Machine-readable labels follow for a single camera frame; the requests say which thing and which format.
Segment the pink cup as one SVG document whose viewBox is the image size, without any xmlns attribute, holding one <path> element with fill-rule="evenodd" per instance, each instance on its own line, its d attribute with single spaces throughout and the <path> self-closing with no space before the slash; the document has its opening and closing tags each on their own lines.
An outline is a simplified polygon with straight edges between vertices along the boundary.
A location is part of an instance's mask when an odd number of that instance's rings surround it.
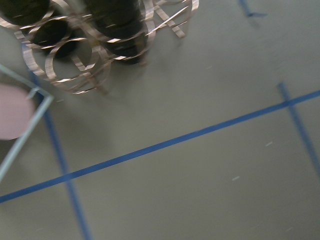
<svg viewBox="0 0 320 240">
<path fill-rule="evenodd" d="M 29 93 L 17 86 L 0 85 L 0 139 L 17 139 L 30 125 L 35 112 Z"/>
</svg>

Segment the dark green wine bottle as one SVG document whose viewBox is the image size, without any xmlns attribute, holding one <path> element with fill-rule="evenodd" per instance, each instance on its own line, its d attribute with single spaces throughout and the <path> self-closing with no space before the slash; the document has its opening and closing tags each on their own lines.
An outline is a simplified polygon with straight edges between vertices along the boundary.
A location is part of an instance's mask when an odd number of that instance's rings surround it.
<svg viewBox="0 0 320 240">
<path fill-rule="evenodd" d="M 129 57 L 128 65 L 138 64 L 145 56 L 147 37 L 138 0 L 86 0 L 85 6 L 92 14 L 98 32 L 117 42 L 103 44 L 114 55 Z"/>
</svg>

